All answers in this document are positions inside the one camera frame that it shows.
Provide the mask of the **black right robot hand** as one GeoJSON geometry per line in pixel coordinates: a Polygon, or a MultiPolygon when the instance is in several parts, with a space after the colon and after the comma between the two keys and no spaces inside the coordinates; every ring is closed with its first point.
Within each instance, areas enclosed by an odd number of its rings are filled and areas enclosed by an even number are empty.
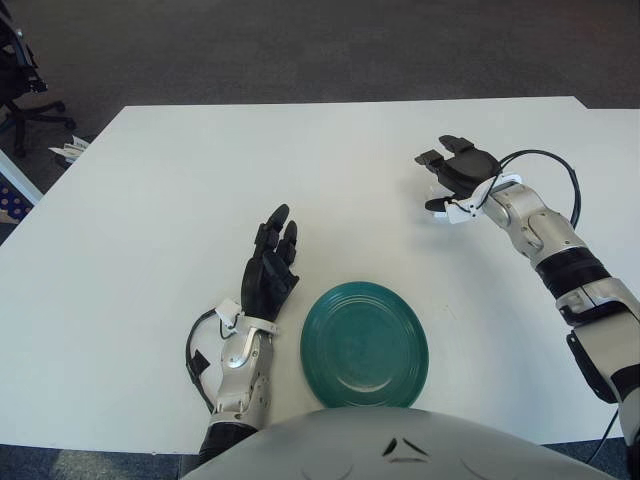
{"type": "Polygon", "coordinates": [[[470,214],[478,203],[465,202],[472,198],[476,189],[486,180],[499,173],[498,160],[490,153],[480,150],[464,137],[442,135],[441,145],[452,154],[445,158],[432,149],[419,154],[414,161],[434,174],[440,186],[449,191],[448,195],[436,197],[425,202],[425,209],[434,214],[445,214],[447,208],[457,209],[470,214]]]}

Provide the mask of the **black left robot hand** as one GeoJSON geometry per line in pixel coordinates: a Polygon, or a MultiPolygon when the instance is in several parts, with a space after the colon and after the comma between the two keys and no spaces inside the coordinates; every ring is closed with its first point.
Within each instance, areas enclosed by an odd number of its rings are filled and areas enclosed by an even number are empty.
{"type": "Polygon", "coordinates": [[[289,206],[282,204],[258,227],[241,284],[241,306],[250,317],[275,322],[299,281],[291,271],[298,229],[288,215],[289,206]]]}

